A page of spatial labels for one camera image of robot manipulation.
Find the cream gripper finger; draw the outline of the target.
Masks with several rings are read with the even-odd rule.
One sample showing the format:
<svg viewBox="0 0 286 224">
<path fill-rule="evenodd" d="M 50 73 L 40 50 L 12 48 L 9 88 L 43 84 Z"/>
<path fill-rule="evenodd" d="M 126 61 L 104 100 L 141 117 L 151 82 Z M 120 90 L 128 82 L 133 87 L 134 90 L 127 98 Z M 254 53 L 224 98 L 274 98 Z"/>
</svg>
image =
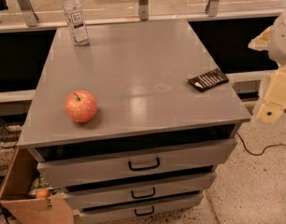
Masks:
<svg viewBox="0 0 286 224">
<path fill-rule="evenodd" d="M 269 76 L 256 118 L 262 123 L 274 124 L 285 110 L 286 66 L 282 66 Z"/>
<path fill-rule="evenodd" d="M 248 48 L 258 51 L 268 50 L 270 33 L 271 28 L 266 28 L 251 40 L 251 42 L 248 44 Z"/>
</svg>

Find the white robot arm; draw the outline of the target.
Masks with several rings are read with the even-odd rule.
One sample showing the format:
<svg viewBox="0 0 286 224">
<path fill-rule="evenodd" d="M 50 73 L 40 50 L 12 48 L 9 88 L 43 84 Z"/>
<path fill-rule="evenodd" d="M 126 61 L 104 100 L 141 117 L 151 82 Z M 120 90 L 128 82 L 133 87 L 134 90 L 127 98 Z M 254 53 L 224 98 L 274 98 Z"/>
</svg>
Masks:
<svg viewBox="0 0 286 224">
<path fill-rule="evenodd" d="M 253 109 L 257 120 L 274 124 L 286 110 L 286 9 L 271 26 L 251 40 L 248 48 L 266 50 L 269 59 L 279 67 L 262 78 L 259 100 Z"/>
</svg>

